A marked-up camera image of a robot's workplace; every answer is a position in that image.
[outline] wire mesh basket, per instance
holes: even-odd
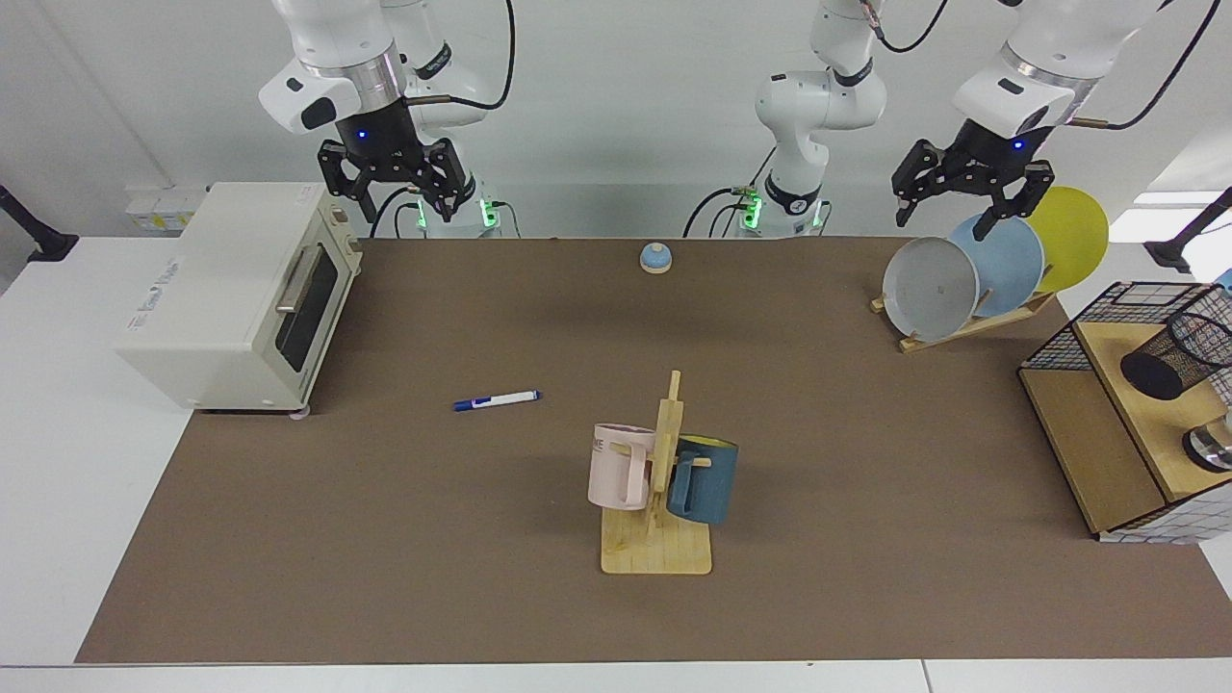
[[[1138,392],[1175,400],[1232,366],[1232,329],[1194,312],[1168,318],[1165,327],[1121,359],[1121,374]]]

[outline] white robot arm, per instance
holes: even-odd
[[[949,191],[992,196],[976,226],[983,239],[1010,216],[1030,216],[1052,184],[1052,166],[1032,160],[1048,134],[1069,122],[1111,69],[1125,42],[1161,0],[998,0],[1018,10],[1000,53],[954,99],[967,117],[946,149],[920,139],[892,178],[898,226],[915,206]],[[1011,199],[1005,187],[1025,180]]]
[[[877,9],[881,0],[873,0]],[[872,70],[873,33],[860,0],[822,0],[813,21],[813,53],[829,69],[772,75],[758,91],[758,118],[775,136],[769,173],[756,181],[760,208],[744,229],[759,237],[800,236],[818,228],[818,195],[829,163],[819,131],[859,129],[881,118],[886,85]]]
[[[376,216],[371,182],[408,182],[448,223],[476,195],[476,181],[447,137],[421,131],[467,125],[484,111],[456,102],[482,85],[452,64],[428,0],[272,0],[291,32],[296,57],[260,91],[265,110],[291,132],[334,125],[341,142],[318,153],[334,195]],[[428,105],[409,107],[409,97]],[[347,162],[359,170],[351,179]]]

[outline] pink mug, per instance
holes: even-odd
[[[650,496],[647,480],[654,432],[601,423],[590,448],[590,502],[614,511],[641,511]]]

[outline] oven window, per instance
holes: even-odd
[[[320,243],[317,245],[323,250],[325,248]],[[288,313],[282,318],[282,327],[278,328],[278,337],[274,343],[296,372],[304,370],[304,361],[308,360],[308,351],[317,337],[317,328],[320,327],[320,321],[325,317],[325,306],[329,305],[329,297],[334,295],[335,285],[338,285],[338,266],[334,265],[329,253],[322,253],[320,263],[317,264],[317,270],[309,281],[303,306],[301,306],[299,312]]]

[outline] white toaster oven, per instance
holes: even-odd
[[[217,184],[115,349],[186,408],[302,409],[360,258],[324,185]]]

